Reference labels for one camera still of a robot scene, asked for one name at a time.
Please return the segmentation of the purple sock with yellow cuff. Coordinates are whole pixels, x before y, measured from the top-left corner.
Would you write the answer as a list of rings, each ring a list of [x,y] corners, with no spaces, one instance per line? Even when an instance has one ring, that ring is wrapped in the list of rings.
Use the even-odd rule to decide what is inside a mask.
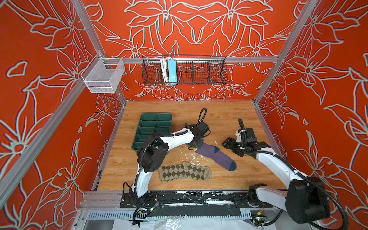
[[[203,143],[200,148],[195,148],[194,151],[204,157],[212,159],[225,170],[232,172],[237,169],[235,161],[220,151],[220,149],[216,146]]]

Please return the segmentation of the green plastic divider tray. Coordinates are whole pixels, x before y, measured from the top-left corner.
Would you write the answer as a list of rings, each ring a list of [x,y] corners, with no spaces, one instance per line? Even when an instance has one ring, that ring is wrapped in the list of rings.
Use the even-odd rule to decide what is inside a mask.
[[[153,132],[159,135],[170,134],[172,116],[170,113],[142,113],[132,142],[132,150],[137,153]]]

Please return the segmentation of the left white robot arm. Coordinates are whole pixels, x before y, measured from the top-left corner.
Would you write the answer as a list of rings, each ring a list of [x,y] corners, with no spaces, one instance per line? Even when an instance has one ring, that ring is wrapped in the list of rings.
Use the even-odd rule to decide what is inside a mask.
[[[167,153],[181,145],[188,145],[190,149],[200,149],[203,138],[211,134],[209,126],[204,122],[207,109],[200,112],[196,124],[184,124],[184,128],[170,134],[158,134],[153,132],[149,135],[141,148],[137,151],[138,171],[134,183],[129,189],[129,194],[134,203],[146,208],[147,205],[141,198],[148,192],[148,185],[152,173],[158,170]]]

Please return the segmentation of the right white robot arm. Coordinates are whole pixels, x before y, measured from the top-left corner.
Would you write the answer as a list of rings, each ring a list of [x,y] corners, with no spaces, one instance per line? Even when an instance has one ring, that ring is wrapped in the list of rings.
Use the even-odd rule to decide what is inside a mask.
[[[243,157],[250,156],[265,165],[286,186],[285,191],[274,189],[266,184],[249,186],[247,202],[252,207],[268,203],[281,212],[286,212],[297,224],[309,224],[322,230],[316,221],[331,215],[329,202],[336,206],[342,217],[341,230],[349,227],[348,217],[340,203],[326,191],[324,183],[317,177],[310,177],[278,155],[266,142],[258,142],[252,128],[245,128],[238,119],[240,129],[236,138],[227,138],[223,147]]]

